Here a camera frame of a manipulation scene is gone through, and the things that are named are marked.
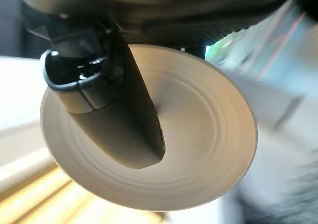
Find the blurred background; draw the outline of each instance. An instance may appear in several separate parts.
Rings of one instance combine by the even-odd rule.
[[[71,181],[55,165],[41,135],[46,84],[40,64],[0,57],[0,223],[317,223],[317,48],[317,24],[294,0],[260,24],[207,47],[206,60],[226,73],[253,107],[258,149],[234,190],[171,213],[120,207]]]

